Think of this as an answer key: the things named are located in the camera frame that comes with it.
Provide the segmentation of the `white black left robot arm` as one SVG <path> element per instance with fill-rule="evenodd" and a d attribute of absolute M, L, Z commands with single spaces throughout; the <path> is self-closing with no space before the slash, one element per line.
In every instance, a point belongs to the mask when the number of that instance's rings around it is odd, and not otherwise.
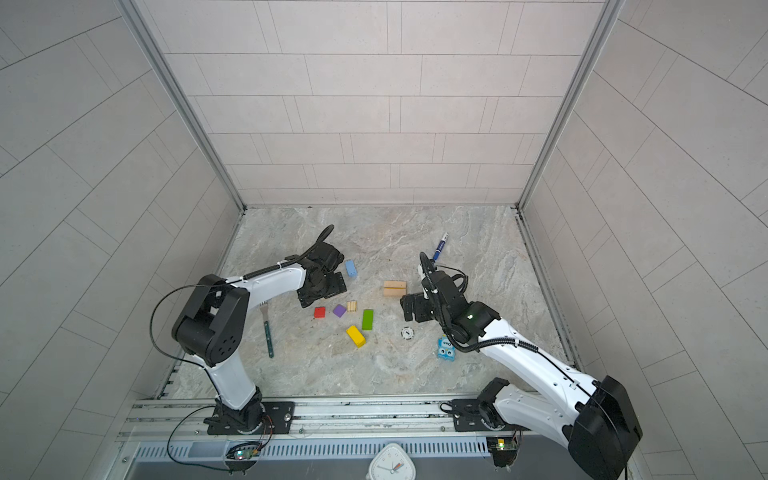
<path fill-rule="evenodd" d="M 190 361 L 204 369 L 216 389 L 210 435 L 266 434 L 288 428 L 269 407 L 245 371 L 239 347 L 248 313 L 269 300 L 296 292 L 300 305 L 344 293 L 337 271 L 345 260 L 334 246 L 318 240 L 301 255 L 239 277 L 206 275 L 195 285 L 171 332 Z"/>

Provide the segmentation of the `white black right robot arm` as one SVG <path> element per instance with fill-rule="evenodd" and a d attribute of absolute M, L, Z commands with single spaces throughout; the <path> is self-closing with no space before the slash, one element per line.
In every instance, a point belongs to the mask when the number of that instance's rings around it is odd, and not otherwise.
<path fill-rule="evenodd" d="M 451 346 L 482 353 L 532 387 L 525 392 L 495 378 L 477 398 L 477 414 L 492 430 L 519 426 L 565 447 L 592 479 L 629 475 L 643 431 L 627 389 L 556 359 L 518 332 L 496 310 L 464 294 L 467 275 L 432 261 L 419 268 L 421 292 L 400 300 L 408 321 L 436 321 Z"/>

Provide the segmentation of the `green wood block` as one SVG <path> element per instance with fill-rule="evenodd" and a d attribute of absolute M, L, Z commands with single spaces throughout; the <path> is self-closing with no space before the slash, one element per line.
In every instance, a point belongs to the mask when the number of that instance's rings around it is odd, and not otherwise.
<path fill-rule="evenodd" d="M 375 312 L 373 309 L 365 309 L 362 315 L 362 330 L 371 331 L 373 329 Z"/>

